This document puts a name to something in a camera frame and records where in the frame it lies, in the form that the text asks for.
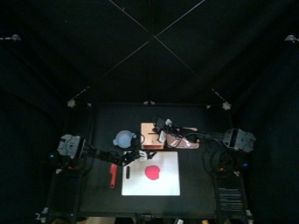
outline black enclosure wall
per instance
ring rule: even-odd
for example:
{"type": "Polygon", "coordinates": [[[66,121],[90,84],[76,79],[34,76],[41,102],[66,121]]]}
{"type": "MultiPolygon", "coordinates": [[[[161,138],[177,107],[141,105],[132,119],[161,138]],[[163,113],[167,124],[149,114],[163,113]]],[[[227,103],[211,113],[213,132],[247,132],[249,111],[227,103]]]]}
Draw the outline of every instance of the black enclosure wall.
{"type": "Polygon", "coordinates": [[[256,221],[295,223],[299,42],[285,37],[299,38],[297,11],[292,0],[1,1],[0,222],[42,210],[42,162],[74,99],[228,101],[233,126],[256,136],[245,175],[256,221]]]}

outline red object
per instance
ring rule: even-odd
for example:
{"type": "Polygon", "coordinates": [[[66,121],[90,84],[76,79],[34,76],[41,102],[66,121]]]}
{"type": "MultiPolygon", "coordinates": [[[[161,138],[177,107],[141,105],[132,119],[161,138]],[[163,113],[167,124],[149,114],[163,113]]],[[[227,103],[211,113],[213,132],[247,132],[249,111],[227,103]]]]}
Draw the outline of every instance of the red object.
{"type": "Polygon", "coordinates": [[[109,173],[111,173],[109,188],[115,188],[117,180],[117,166],[115,164],[111,164],[109,166],[109,173]]]}
{"type": "Polygon", "coordinates": [[[159,179],[159,172],[160,172],[160,168],[156,165],[147,166],[145,169],[144,169],[144,175],[151,180],[157,180],[159,179]]]}

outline black table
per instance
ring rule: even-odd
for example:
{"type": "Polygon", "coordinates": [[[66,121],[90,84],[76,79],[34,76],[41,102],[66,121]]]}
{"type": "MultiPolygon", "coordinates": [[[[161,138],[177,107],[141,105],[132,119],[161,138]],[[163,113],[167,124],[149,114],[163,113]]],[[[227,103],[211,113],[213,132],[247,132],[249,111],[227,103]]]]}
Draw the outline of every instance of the black table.
{"type": "MultiPolygon", "coordinates": [[[[231,128],[229,112],[220,105],[205,107],[99,104],[69,112],[64,133],[80,134],[99,150],[123,153],[112,144],[117,132],[140,132],[140,123],[151,123],[155,116],[169,118],[175,126],[193,127],[199,130],[221,133],[231,128]]],[[[221,215],[217,213],[219,188],[215,188],[215,178],[203,165],[203,153],[213,147],[212,145],[215,144],[201,143],[197,150],[164,147],[165,151],[179,153],[180,196],[121,196],[123,168],[117,167],[116,188],[111,189],[109,163],[96,159],[89,171],[76,178],[72,177],[73,183],[68,181],[66,185],[65,180],[57,182],[57,175],[53,175],[50,216],[68,216],[73,220],[80,216],[217,218],[217,215],[221,215]],[[66,185],[64,193],[58,186],[61,182],[66,185]],[[64,198],[64,203],[60,203],[57,198],[64,198]],[[70,201],[69,205],[65,204],[65,199],[70,201]]]]}

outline red tool handle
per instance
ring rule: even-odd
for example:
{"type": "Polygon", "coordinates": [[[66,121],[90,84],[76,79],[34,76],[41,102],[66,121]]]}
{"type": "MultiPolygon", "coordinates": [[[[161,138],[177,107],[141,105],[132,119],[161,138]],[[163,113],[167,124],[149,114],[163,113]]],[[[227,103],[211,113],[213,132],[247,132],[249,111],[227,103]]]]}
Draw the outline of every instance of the red tool handle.
{"type": "Polygon", "coordinates": [[[111,176],[111,181],[109,181],[109,188],[116,187],[116,179],[117,179],[117,175],[112,175],[111,176]]]}
{"type": "Polygon", "coordinates": [[[109,166],[109,173],[111,173],[109,188],[115,188],[117,180],[117,166],[115,164],[111,164],[109,166]]]}

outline wooden block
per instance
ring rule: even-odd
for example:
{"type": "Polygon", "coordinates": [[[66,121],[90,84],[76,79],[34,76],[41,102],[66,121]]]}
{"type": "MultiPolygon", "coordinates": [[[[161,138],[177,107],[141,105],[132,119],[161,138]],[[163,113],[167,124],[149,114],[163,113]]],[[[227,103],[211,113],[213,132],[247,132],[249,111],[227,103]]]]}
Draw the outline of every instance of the wooden block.
{"type": "Polygon", "coordinates": [[[164,148],[164,144],[157,141],[159,135],[153,132],[153,127],[151,122],[141,123],[141,134],[144,138],[140,137],[140,141],[143,150],[161,150],[164,148]]]}

